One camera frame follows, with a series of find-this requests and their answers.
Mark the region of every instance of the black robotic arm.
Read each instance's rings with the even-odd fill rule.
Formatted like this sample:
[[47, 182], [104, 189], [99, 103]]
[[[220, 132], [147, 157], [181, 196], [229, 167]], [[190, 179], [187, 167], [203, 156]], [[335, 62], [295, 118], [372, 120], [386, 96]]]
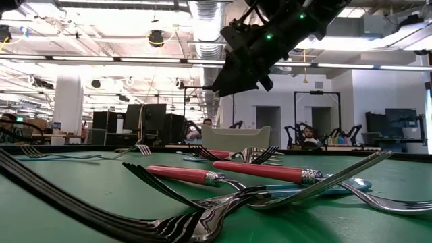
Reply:
[[[270, 68], [298, 43], [314, 34], [321, 40], [327, 26], [351, 0], [245, 0], [250, 9], [221, 30], [227, 41], [225, 65], [211, 89], [219, 96], [273, 88]], [[252, 11], [262, 13], [264, 24], [248, 25], [244, 20]]]

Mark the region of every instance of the green table surface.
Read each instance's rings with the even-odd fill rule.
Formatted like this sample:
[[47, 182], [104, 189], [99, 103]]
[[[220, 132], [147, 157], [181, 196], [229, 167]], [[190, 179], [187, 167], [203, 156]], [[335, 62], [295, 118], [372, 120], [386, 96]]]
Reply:
[[[88, 151], [69, 155], [114, 153]], [[153, 153], [143, 157], [130, 153], [121, 160], [147, 165], [172, 165], [213, 169], [211, 163], [181, 160], [182, 155]], [[359, 157], [284, 156], [283, 164], [335, 173], [360, 160]], [[25, 165], [65, 191], [102, 209], [143, 219], [158, 219], [190, 211], [187, 206], [153, 190], [129, 171], [121, 161], [35, 161]], [[278, 184], [277, 180], [238, 173], [225, 173], [247, 186]], [[397, 200], [432, 200], [432, 164], [384, 161], [358, 177], [373, 184], [371, 194]], [[190, 199], [202, 199], [233, 192], [222, 188], [197, 186], [163, 180]], [[298, 205], [272, 211], [242, 207], [224, 221], [217, 243], [253, 242], [430, 242], [432, 215], [397, 216], [368, 208], [355, 196], [322, 196]], [[61, 214], [44, 202], [0, 176], [1, 243], [110, 243], [118, 242]]]

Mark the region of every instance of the person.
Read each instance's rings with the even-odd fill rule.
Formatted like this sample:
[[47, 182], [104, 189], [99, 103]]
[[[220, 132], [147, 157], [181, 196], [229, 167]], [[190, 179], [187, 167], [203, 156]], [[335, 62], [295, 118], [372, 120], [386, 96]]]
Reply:
[[[204, 119], [204, 121], [202, 122], [204, 125], [208, 125], [211, 126], [212, 122], [210, 118], [206, 118]], [[196, 139], [200, 139], [201, 138], [201, 134], [198, 130], [193, 130], [193, 131], [188, 131], [188, 134], [186, 135], [186, 140], [191, 141], [191, 140], [196, 140]]]
[[[1, 116], [1, 119], [13, 121], [16, 122], [17, 117], [13, 114], [3, 114]], [[1, 123], [1, 127], [3, 129], [8, 130], [9, 132], [13, 134], [17, 134], [18, 136], [23, 137], [21, 129], [14, 126], [14, 124], [11, 123]], [[5, 132], [0, 131], [0, 143], [16, 143], [19, 142], [19, 138], [14, 138], [13, 136], [10, 136], [9, 134], [6, 134]]]
[[322, 144], [315, 138], [315, 132], [310, 128], [303, 129], [304, 141], [303, 144], [308, 148], [319, 148]]
[[206, 119], [204, 119], [204, 121], [202, 122], [204, 125], [208, 125], [208, 126], [211, 126], [212, 125], [212, 122], [211, 122], [211, 119], [210, 118], [206, 118]]

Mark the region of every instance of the fluorescent light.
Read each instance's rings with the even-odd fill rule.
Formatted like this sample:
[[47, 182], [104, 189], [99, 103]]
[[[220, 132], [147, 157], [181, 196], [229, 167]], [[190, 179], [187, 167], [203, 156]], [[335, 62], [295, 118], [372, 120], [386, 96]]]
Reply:
[[421, 51], [432, 49], [432, 36], [428, 36], [424, 39], [417, 41], [416, 43], [406, 47], [405, 51]]
[[275, 66], [277, 67], [304, 67], [308, 68], [312, 64], [310, 63], [298, 63], [298, 62], [290, 62], [290, 61], [278, 61], [275, 63]]
[[432, 67], [419, 67], [419, 66], [391, 66], [391, 65], [383, 65], [379, 67], [380, 70], [394, 70], [394, 71], [425, 71], [431, 72]]
[[[174, 5], [173, 2], [168, 1], [126, 1], [126, 0], [57, 0], [59, 2], [67, 2], [67, 3], [106, 3], [106, 4], [137, 4], [137, 5]], [[186, 3], [179, 3], [179, 6], [185, 7]]]
[[112, 57], [53, 57], [54, 60], [64, 60], [64, 61], [114, 61]]
[[370, 8], [360, 8], [360, 7], [345, 7], [342, 10], [338, 17], [339, 18], [361, 18], [366, 14], [366, 11], [370, 10]]
[[145, 63], [180, 63], [180, 59], [170, 59], [170, 58], [133, 58], [133, 57], [122, 57], [121, 61], [145, 62]]
[[318, 63], [318, 67], [320, 67], [320, 68], [371, 69], [374, 67], [374, 65]]
[[191, 64], [225, 64], [225, 60], [206, 60], [206, 59], [189, 59], [188, 63]]
[[45, 56], [40, 55], [0, 55], [3, 59], [46, 59]]

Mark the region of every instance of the man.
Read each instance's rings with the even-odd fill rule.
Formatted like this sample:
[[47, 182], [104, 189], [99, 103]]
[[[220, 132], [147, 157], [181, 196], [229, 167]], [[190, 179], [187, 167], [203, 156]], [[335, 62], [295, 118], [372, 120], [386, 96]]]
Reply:
[[[202, 123], [204, 125], [208, 125], [208, 126], [212, 125], [211, 119], [209, 119], [209, 118], [204, 119], [204, 121]], [[188, 132], [188, 134], [186, 135], [186, 140], [188, 140], [188, 141], [191, 141], [191, 140], [193, 141], [196, 139], [201, 139], [201, 134], [197, 130]]]
[[[12, 114], [3, 114], [1, 116], [1, 119], [7, 120], [7, 121], [13, 121], [16, 122], [17, 117]], [[6, 129], [7, 131], [11, 132], [12, 134], [16, 134], [17, 136], [22, 137], [22, 131], [21, 129], [14, 126], [12, 123], [0, 123], [1, 127], [3, 129]], [[17, 138], [14, 138], [13, 136], [10, 136], [9, 134], [6, 134], [5, 132], [0, 131], [0, 143], [16, 143], [19, 142]]]

